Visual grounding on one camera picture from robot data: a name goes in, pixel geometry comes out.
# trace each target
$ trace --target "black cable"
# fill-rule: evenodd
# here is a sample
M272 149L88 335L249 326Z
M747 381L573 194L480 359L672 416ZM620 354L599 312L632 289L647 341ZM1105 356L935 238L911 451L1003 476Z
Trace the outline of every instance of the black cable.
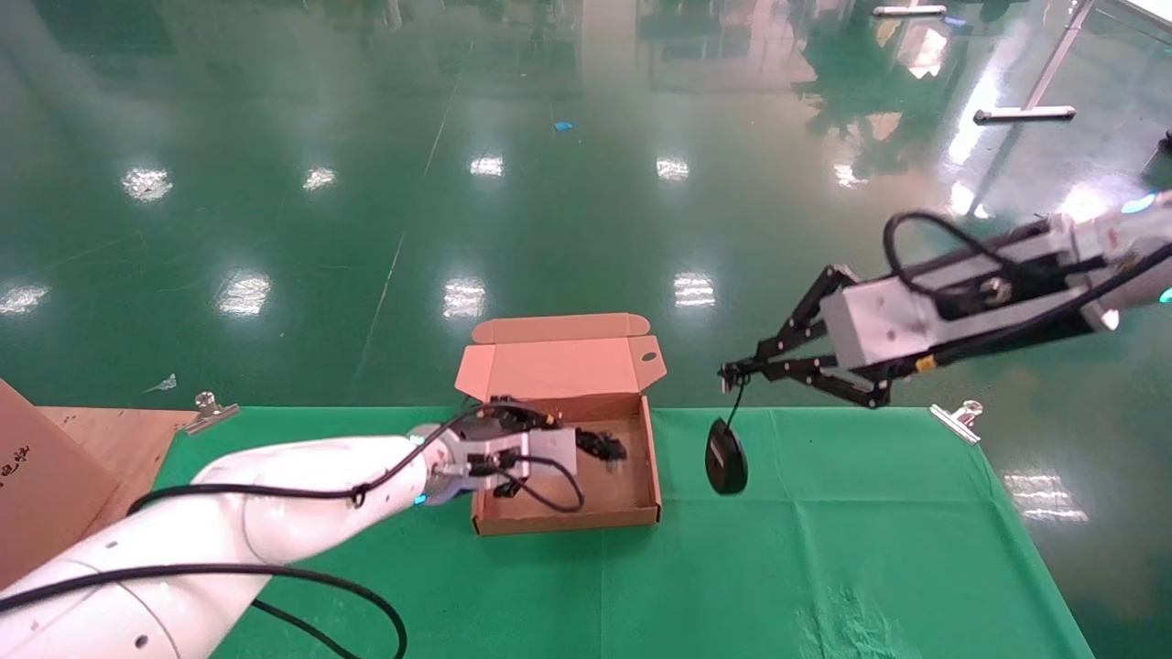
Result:
M945 230L946 233L963 243L965 246L967 246L969 250L974 252L974 254L982 256L992 260L993 263L1000 265L1002 270L1007 270L1015 274L1029 277L1033 279L1048 279L1054 277L1062 277L1064 274L1069 274L1070 272L1077 271L1069 269L1040 270L1037 267L1027 264L1021 264L1013 259L1008 259L999 254L997 252L990 250L989 247L984 246L974 236L972 236L963 229L956 226L943 216L934 213L932 211L914 210L914 211L895 213L891 216L891 219L887 220L887 224L885 224L883 229L883 251L884 256L887 257L887 265L891 266L892 274L898 277L899 280L904 284L904 286L907 286L909 291L913 291L921 295L927 295L934 300L955 300L959 297L973 294L974 291L972 287L959 288L955 286L945 288L928 288L927 286L915 283L915 279L911 274L908 274L907 266L905 266L899 260L899 254L895 251L895 231L899 229L901 224L913 220L927 222L928 224L933 224Z
M316 640L321 645L325 645L334 654L341 657L342 659L360 659L356 654L354 654L349 650L346 650L341 645L338 645L338 643L334 639L326 636L326 633L319 630L318 627L311 625L309 623L306 623L301 618L298 618L297 616L287 611L282 611L273 606L272 604L267 604L260 600L259 598L253 599L251 606L257 611L263 611L265 613L268 613L273 618L277 618L278 620L287 625L293 625L294 627L301 630L302 632L309 634L311 637L314 638L314 640Z
M136 579L157 579L161 577L180 577L184 575L268 575L274 577L289 577L293 579L301 579L306 582L315 582L319 584L325 584L333 586L346 592L356 595L362 599L366 599L370 604L379 607L390 623L395 626L395 633L398 636L398 650L395 652L394 659L402 659L407 654L407 626L403 624L403 619L395 611L395 607L390 605L389 602L383 599L379 593L373 590L356 584L354 582L334 577L332 575L326 575L322 572L313 572L309 570L301 570L298 568L286 568L284 565L240 565L240 564L229 564L229 563L190 563L190 564L178 564L178 565L148 565L143 568L127 568L124 570L109 570L105 572L98 572L96 575L86 575L83 577L75 577L73 579L66 579L63 582L57 582L55 584L49 584L46 586L35 587L21 593L13 595L0 599L0 613L18 609L20 606L28 606L29 604L35 604L38 602L43 602L46 599L52 599L54 597L60 597L62 595L75 592L79 590L91 589L97 586L103 586L107 584L116 584L120 582L129 582ZM357 657L340 645L334 643L329 637L321 633L320 631L309 626L308 623L304 623L293 618L288 613L264 603L258 604L253 600L253 605L260 611L275 616L277 618L292 624L299 630L308 633L313 638L323 643L327 647L336 652L345 659L357 659Z
M578 503L574 504L574 505L561 505L560 503L556 503L553 501L550 501L544 495L541 495L540 492L538 492L533 488L529 487L524 481L522 481L520 478L517 478L516 476L513 476L509 471L502 469L500 467L493 466L492 470L495 473L499 474L500 476L504 476L505 480L507 480L510 483L512 483L512 485L516 487L517 489L525 490L526 492L529 492L529 496L531 496L534 500L537 500L538 503L545 505L546 508L556 510L558 512L578 512L579 510L582 509L584 505L586 505L586 496L582 495L582 489L581 489L581 487L578 485L578 478L574 478L574 475L570 473L570 469L566 469L565 464L558 462L557 460L553 460L553 458L550 458L550 457L540 457L540 456L537 456L537 455L517 455L517 456L513 456L513 458L516 461L518 461L518 462L532 462L532 463L536 463L536 464L548 464L550 467L553 467L558 471L561 471L561 474L566 477L566 480L570 481L570 485L574 488L574 496L578 497Z
M440 439L440 435L444 434L444 432L449 430L457 422L490 408L511 408L511 409L522 409L525 412L534 412L532 407L518 402L505 402L505 401L485 402L477 405L476 407L465 409L464 412L461 412L456 416L452 416L448 421L441 423L440 427L432 430L431 434L429 434L420 446L411 449L411 453L408 453L407 457L398 461L398 463L391 467L386 474L379 476L377 478L368 483L360 483L346 490L302 490L298 488L277 488L271 485L250 485L244 483L196 483L189 485L176 485L173 488L163 488L159 490L146 492L137 501L135 501L132 504L130 504L130 509L127 511L127 515L128 516L134 515L135 512L138 512L146 505L155 503L156 501L171 498L176 496L188 496L197 494L199 495L244 494L253 496L280 496L288 498L318 498L318 500L348 498L352 500L355 503L355 505L361 507L362 503L366 501L366 492L394 478L396 474L402 471L408 464L411 463L413 460L418 457L420 454L422 454L428 448L428 446L431 444L431 442Z
M1172 257L1172 243L1164 245L1163 247L1139 259L1126 271L1112 276L1098 286L1095 286L1093 288L1090 288L1051 310L1044 311L1029 320L1020 322L1013 327L1001 330L1000 332L993 332L990 334L977 337L962 345L940 351L935 354L935 364L936 366L954 364L972 355L976 351L986 349L989 346L1024 337L1026 334L1044 327L1045 325L1054 322L1069 313L1078 313L1082 307L1093 303L1111 291L1115 291L1119 286L1127 284L1140 274L1144 274L1168 257Z
M728 427L732 427L732 417L736 416L737 408L741 407L741 396L744 395L744 386L749 383L749 379L745 378L741 381L741 386L736 390L736 402L732 403L732 412L729 413L729 420L725 423Z

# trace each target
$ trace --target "wooden board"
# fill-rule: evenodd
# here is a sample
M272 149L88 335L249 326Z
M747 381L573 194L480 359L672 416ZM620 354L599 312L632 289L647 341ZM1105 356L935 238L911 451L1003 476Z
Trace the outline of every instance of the wooden board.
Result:
M127 508L150 491L171 439L196 415L158 409L38 409L118 478L117 489L86 530L87 536L124 517Z

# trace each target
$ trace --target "metal stand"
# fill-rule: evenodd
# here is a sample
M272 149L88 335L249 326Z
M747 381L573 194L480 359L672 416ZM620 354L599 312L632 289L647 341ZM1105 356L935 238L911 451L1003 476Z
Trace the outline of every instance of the metal stand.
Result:
M953 413L945 412L939 405L934 405L928 408L932 415L940 420L941 423L952 429L953 433L960 435L960 439L965 440L970 444L975 444L981 441L981 437L973 432L973 426L976 423L976 417L984 412L984 406L976 402L975 400L967 400L960 406L960 409Z
M211 392L203 392L196 395L196 409L199 410L199 415L196 416L195 421L188 423L183 428L183 430L189 435L202 433L225 419L236 416L236 414L240 412L240 406L230 405L224 407L216 402L216 394Z
M1038 106L1038 102L1045 94L1045 89L1050 87L1054 75L1058 73L1058 68L1062 67L1062 62L1067 59L1067 54L1070 53L1070 47L1075 43L1075 39L1078 38L1078 33L1083 28L1083 21L1086 20L1086 16L1091 13L1091 7L1093 5L1095 0L1082 0L1082 4L1075 9L1075 15L1070 19L1070 25L1067 26L1067 30L1062 34L1062 39L1058 41L1054 52L1050 53L1050 59L1045 62L1042 74L1038 75L1037 82L1034 83L1034 89L1030 90L1029 96L1026 98L1026 103L1022 107L976 110L976 114L973 115L973 121L976 123L994 123L1030 120L1069 121L1075 118L1074 106Z
M875 7L871 15L877 19L917 19L924 16L942 16L948 12L943 5L922 5L912 7Z

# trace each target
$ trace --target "black object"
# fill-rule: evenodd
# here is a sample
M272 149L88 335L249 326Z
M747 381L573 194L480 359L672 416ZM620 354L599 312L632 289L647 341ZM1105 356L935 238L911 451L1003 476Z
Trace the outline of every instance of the black object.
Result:
M749 483L749 458L741 440L723 419L713 421L708 429L708 449L704 455L708 483L718 495L734 495Z
M592 433L579 428L574 435L574 443L578 446L578 450L604 462L627 458L626 447L607 432Z

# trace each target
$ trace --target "green tablecloth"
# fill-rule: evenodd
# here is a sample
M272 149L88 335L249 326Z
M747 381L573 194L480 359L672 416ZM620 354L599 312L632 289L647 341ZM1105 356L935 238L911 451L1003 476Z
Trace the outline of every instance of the green tablecloth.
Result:
M742 409L749 487L727 498L703 471L722 412L654 413L657 526L478 538L457 501L302 566L387 597L413 659L1091 657L981 450L926 410ZM248 408L178 436L157 485L234 450L406 433L448 414ZM394 651L382 614L347 593L274 580L264 598L362 657ZM250 612L216 657L332 655Z

